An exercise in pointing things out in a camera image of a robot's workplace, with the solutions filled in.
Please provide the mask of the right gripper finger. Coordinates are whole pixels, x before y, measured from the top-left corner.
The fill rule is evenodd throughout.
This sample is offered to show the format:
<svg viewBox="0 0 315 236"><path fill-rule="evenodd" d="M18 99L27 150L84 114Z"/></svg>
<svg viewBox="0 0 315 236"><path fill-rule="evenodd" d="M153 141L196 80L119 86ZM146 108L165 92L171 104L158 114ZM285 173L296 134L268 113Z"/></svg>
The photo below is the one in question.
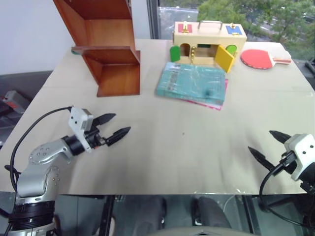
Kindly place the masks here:
<svg viewBox="0 0 315 236"><path fill-rule="evenodd" d="M289 140L291 138L290 135L285 134L283 132L280 131L276 131L276 130L270 130L269 133L280 143L284 144L287 140Z"/></svg>
<svg viewBox="0 0 315 236"><path fill-rule="evenodd" d="M252 148L252 147L248 147L250 153L253 155L254 159L259 163L261 164L263 167L265 167L267 170L272 170L275 166L270 163L266 157L261 153L259 152L258 150Z"/></svg>

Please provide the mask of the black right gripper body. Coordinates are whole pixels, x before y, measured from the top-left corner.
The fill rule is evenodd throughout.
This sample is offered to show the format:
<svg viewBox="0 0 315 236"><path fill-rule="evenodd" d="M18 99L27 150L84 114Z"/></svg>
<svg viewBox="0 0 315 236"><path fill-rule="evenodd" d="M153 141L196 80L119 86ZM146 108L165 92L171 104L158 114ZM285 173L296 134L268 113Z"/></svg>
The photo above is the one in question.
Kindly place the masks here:
<svg viewBox="0 0 315 236"><path fill-rule="evenodd" d="M296 160L297 156L293 151L283 153L279 164L270 170L271 175L276 176L282 171L292 174L297 167Z"/></svg>

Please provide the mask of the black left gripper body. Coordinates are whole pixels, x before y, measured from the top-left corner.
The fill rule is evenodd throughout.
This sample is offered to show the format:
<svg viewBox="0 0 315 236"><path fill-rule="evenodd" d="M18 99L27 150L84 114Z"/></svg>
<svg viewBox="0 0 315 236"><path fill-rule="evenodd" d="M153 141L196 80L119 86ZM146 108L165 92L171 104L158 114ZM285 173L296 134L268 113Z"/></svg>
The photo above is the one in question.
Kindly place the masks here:
<svg viewBox="0 0 315 236"><path fill-rule="evenodd" d="M105 137L100 136L100 130L92 125L89 131L85 131L85 139L92 149L99 146L108 145L108 141Z"/></svg>

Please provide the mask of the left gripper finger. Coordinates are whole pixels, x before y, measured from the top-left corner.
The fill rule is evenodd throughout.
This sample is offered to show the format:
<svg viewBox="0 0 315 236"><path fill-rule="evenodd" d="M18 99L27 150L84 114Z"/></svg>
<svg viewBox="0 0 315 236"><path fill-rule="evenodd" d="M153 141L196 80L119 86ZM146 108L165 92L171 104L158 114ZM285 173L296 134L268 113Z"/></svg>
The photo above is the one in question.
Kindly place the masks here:
<svg viewBox="0 0 315 236"><path fill-rule="evenodd" d="M116 116L115 113L107 113L107 114L103 114L101 116L98 116L98 117L93 119L92 126L97 127L99 125L103 125L103 124L109 122L115 116Z"/></svg>
<svg viewBox="0 0 315 236"><path fill-rule="evenodd" d="M121 140L130 131L130 129L131 127L129 126L121 128L114 132L110 137L105 139L107 146L109 147L118 142L119 140Z"/></svg>

